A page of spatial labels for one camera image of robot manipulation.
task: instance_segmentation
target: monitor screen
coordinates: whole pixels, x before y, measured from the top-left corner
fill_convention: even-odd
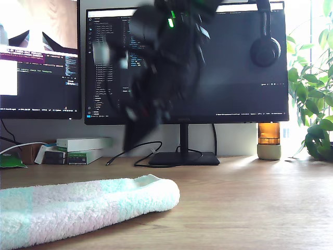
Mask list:
[[[0,117],[81,119],[78,2],[0,0]]]
[[[198,90],[188,101],[173,103],[168,123],[238,123],[289,120],[288,71],[284,3],[272,3],[272,36],[281,45],[281,57],[269,68],[256,66],[250,48],[261,35],[256,4],[224,4],[212,23],[203,24],[211,40],[203,46],[206,65]],[[133,78],[144,70],[143,59],[129,54],[127,69],[95,65],[93,41],[112,35],[119,44],[143,47],[129,31],[135,9],[87,11],[86,124],[123,124],[106,98],[107,70],[113,102],[130,98]]]

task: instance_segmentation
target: headphones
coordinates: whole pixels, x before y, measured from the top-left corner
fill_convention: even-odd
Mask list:
[[[271,4],[269,0],[256,0],[261,16],[261,37],[251,47],[252,62],[258,67],[267,68],[273,65],[281,55],[279,42],[271,34]]]

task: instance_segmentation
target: white wall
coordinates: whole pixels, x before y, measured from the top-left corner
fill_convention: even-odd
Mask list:
[[[133,7],[143,0],[81,0],[81,48],[82,48],[82,76],[85,75],[85,12],[86,9]],[[116,144],[109,152],[113,156],[121,152],[124,136],[124,126],[86,126],[84,120],[5,120],[7,127],[20,142],[43,141],[66,137],[109,136],[116,140]],[[219,124],[216,126],[219,142],[219,155],[253,155],[256,154],[257,129],[256,124]],[[210,125],[190,125],[189,146],[200,151],[213,151],[213,133]],[[148,140],[162,140],[162,151],[173,151],[179,144],[179,126],[161,126]],[[136,150],[134,155],[145,155],[149,148]]]

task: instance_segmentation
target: monitor bezel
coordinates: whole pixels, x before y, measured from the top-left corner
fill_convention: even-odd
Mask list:
[[[271,3],[282,3],[283,10],[285,10],[285,3],[283,1],[274,1]],[[244,5],[244,4],[256,4],[256,3],[224,3],[222,5]],[[89,11],[103,11],[103,10],[123,10],[123,9],[137,9],[136,7],[127,8],[105,8],[105,9],[87,9],[86,10],[86,34],[88,27],[88,12]],[[85,36],[86,50],[87,51],[87,36]],[[85,57],[85,66],[87,65],[87,57]],[[289,90],[288,85],[286,88],[286,95],[288,96],[289,103]],[[87,100],[87,83],[85,86],[85,100]],[[125,119],[119,117],[92,117],[87,118],[87,102],[85,102],[85,114],[84,123],[86,125],[124,125]],[[164,124],[210,124],[210,123],[263,123],[263,122],[283,122],[289,121],[289,109],[283,115],[258,115],[258,116],[172,116],[169,121],[165,121]]]
[[[1,110],[1,119],[24,119],[24,120],[81,120],[82,119],[82,81],[81,81],[81,31],[80,31],[80,6],[81,0],[77,0],[77,33],[78,33],[78,81],[79,81],[79,106],[77,112],[48,112],[48,111],[11,111]]]

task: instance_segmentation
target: wooden desk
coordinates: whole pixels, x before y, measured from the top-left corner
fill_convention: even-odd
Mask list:
[[[174,180],[178,206],[70,239],[27,249],[333,249],[333,164],[222,158],[217,167],[31,166],[2,170],[1,188],[149,173]]]

